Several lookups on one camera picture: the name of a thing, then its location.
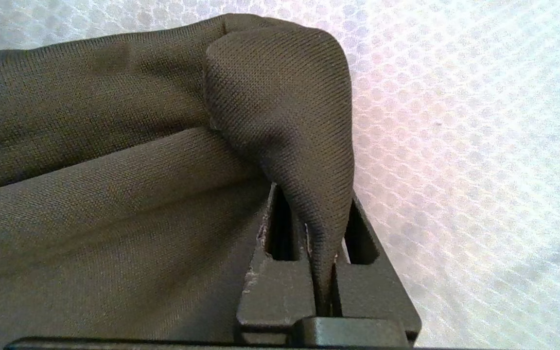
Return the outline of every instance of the knit fabric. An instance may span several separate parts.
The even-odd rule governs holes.
[[[0,51],[0,348],[231,341],[270,182],[308,227],[323,314],[353,182],[323,31],[231,14]]]

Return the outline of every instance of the dark gray fabric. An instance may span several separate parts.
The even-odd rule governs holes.
[[[312,235],[323,311],[353,182],[323,31],[225,15],[0,52],[0,348],[231,341],[272,181]]]

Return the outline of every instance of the rectangular opening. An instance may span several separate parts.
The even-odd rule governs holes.
[[[271,225],[265,242],[265,251],[275,261],[297,261],[298,248],[293,232],[291,208],[280,188],[272,206]]]
[[[345,246],[351,264],[372,264],[380,255],[364,220],[353,203],[345,232]]]

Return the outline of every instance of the bubble wrap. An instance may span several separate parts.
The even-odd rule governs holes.
[[[0,0],[0,49],[255,13],[332,33],[418,346],[560,349],[560,0]]]

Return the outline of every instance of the white mesh surface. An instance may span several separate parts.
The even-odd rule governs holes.
[[[0,49],[229,12],[344,47],[355,188],[418,346],[560,349],[560,0],[0,0]]]

